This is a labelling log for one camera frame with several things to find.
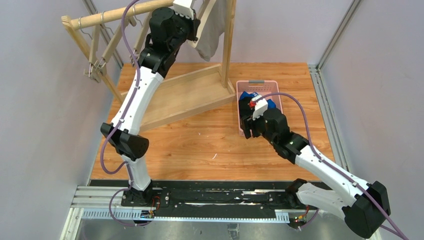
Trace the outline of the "wooden hanger with grey underwear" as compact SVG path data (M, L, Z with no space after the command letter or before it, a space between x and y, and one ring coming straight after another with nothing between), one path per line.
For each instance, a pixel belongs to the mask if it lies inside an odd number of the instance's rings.
M189 45L195 48L198 44L205 42L206 40L213 39L219 30L219 5L220 0L206 0L201 8L198 19L200 25L197 31L198 41L189 41Z

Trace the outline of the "wooden clip hanger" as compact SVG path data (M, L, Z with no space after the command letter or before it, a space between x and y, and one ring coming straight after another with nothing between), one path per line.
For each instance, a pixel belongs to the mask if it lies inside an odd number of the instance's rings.
M102 54L100 60L97 60L94 64L94 69L98 70L100 72L105 73L105 66L110 61L111 57L113 56L113 53L115 52L120 40L122 39L122 28L121 24L118 25L116 28L111 40L109 41L108 45L105 48L104 53Z

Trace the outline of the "blue white underwear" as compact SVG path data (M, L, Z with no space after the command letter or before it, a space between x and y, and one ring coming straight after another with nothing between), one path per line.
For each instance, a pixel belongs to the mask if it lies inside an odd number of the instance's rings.
M240 100L248 100L251 101L254 97L257 97L259 94L257 92L246 92L243 91L242 94L239 97L239 101ZM268 104L268 109L274 109L276 108L276 104L274 103L274 101L272 99L267 99L267 104Z

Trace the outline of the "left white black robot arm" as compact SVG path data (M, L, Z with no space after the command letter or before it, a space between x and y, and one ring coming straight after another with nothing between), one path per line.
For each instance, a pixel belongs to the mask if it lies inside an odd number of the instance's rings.
M180 47L196 41L201 21L190 6L174 4L151 13L150 33L135 64L131 88L111 123L103 123L101 133L122 158L129 175L125 197L136 204L148 205L153 200L153 185L147 171L146 152L149 140L139 135L147 107L174 64Z

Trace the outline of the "grey underwear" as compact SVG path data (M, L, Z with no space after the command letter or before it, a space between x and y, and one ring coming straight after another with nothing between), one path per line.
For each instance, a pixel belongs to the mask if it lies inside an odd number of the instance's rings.
M209 62L216 54L220 37L226 29L227 1L205 0L200 10L197 41L192 46L203 60Z

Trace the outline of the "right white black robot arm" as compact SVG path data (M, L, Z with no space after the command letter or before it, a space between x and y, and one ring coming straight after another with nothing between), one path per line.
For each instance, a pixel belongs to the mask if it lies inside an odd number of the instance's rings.
M242 110L239 125L246 139L263 137L281 158L308 170L330 188L325 190L297 179L291 190L298 203L341 218L364 239L369 239L391 214L385 185L379 181L369 183L329 160L309 140L290 130L278 108L260 114Z

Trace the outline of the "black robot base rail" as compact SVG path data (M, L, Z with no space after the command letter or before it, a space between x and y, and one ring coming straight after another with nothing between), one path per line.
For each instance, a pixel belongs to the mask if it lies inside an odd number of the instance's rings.
M153 180L157 217L270 219L276 210L306 207L286 194L290 181Z

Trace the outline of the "black underwear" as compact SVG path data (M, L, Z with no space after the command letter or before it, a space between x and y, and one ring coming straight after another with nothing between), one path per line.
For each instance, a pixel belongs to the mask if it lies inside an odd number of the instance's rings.
M253 116L254 108L251 108L252 100L238 100L239 120L243 116Z

